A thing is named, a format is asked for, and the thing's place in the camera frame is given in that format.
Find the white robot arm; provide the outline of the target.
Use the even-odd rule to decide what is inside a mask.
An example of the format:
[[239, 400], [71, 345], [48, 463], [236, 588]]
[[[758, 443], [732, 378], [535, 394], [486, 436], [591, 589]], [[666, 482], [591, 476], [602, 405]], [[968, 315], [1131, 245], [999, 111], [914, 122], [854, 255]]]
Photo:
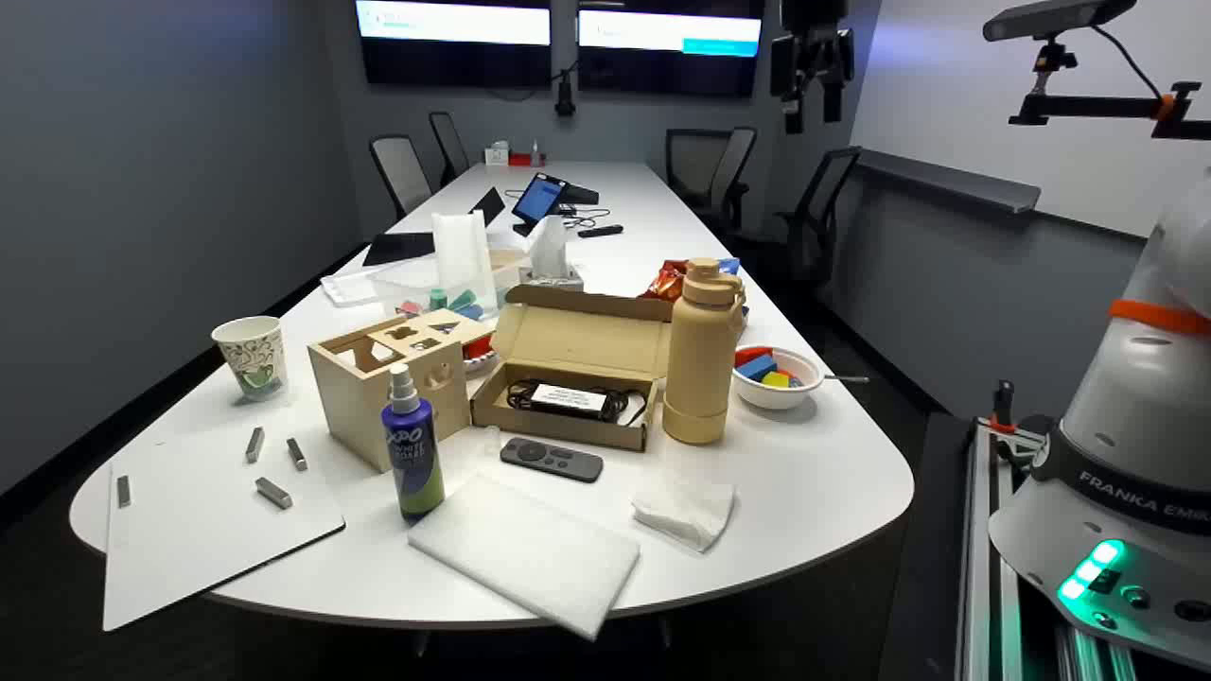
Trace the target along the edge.
[[1211, 665], [1211, 181], [1150, 231], [994, 552], [1062, 621]]

